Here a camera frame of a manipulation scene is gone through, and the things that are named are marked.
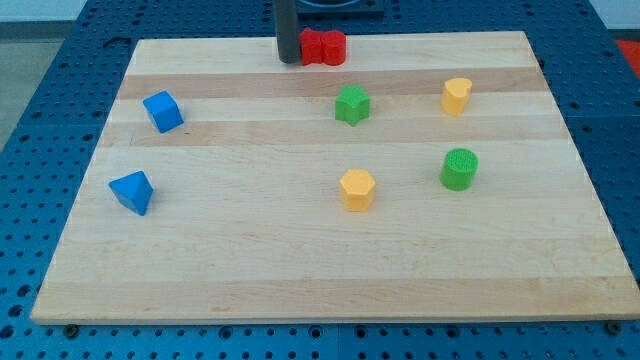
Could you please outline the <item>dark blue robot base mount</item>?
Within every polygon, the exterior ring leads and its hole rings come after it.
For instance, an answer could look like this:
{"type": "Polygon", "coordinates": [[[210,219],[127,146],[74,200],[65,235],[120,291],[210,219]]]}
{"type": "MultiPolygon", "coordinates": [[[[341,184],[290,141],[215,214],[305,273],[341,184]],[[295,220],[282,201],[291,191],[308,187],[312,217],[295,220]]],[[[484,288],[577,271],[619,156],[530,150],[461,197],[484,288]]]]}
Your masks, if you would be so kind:
{"type": "Polygon", "coordinates": [[[383,14],[385,0],[297,0],[297,11],[304,15],[383,14]]]}

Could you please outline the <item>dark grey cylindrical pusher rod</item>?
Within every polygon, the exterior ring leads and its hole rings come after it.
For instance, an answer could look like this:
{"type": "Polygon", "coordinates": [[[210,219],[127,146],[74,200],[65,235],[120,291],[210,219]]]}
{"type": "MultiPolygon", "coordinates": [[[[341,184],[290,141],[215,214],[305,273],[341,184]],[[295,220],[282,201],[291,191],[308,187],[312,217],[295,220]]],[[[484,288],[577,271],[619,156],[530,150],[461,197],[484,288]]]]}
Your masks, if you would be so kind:
{"type": "Polygon", "coordinates": [[[301,50],[297,1],[274,0],[273,16],[279,60],[285,64],[299,62],[301,50]]]}

